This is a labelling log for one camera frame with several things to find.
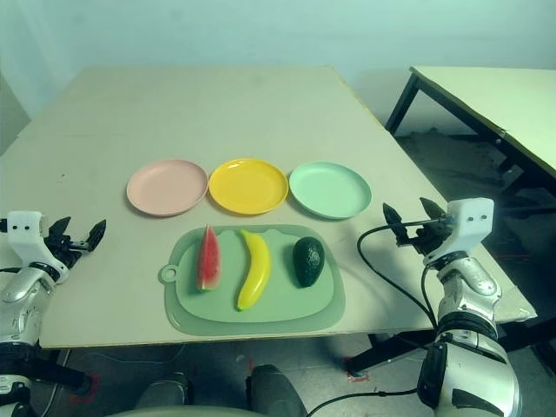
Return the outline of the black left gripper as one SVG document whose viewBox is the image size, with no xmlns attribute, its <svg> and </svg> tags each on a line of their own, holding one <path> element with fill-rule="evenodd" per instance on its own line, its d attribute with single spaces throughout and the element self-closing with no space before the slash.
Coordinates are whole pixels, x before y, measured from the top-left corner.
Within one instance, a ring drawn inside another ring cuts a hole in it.
<svg viewBox="0 0 556 417">
<path fill-rule="evenodd" d="M 102 240 L 107 222 L 99 221 L 89 232 L 86 241 L 72 241 L 66 235 L 70 223 L 70 216 L 57 220 L 49 227 L 49 235 L 44 239 L 46 247 L 57 260 L 61 261 L 67 269 L 72 269 L 83 255 L 83 252 L 94 251 Z"/>
</svg>

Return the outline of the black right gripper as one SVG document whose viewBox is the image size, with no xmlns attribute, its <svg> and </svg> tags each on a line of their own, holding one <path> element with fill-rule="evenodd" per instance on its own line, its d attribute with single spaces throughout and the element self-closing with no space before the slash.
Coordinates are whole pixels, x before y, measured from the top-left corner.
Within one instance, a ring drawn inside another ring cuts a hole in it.
<svg viewBox="0 0 556 417">
<path fill-rule="evenodd" d="M 421 197 L 420 203 L 431 220 L 446 219 L 446 211 L 436 202 Z M 444 222 L 423 222 L 415 230 L 415 236 L 409 238 L 407 227 L 398 212 L 387 203 L 382 204 L 382 211 L 387 225 L 395 235 L 397 246 L 411 245 L 423 256 L 434 252 L 451 234 L 450 228 Z"/>
</svg>

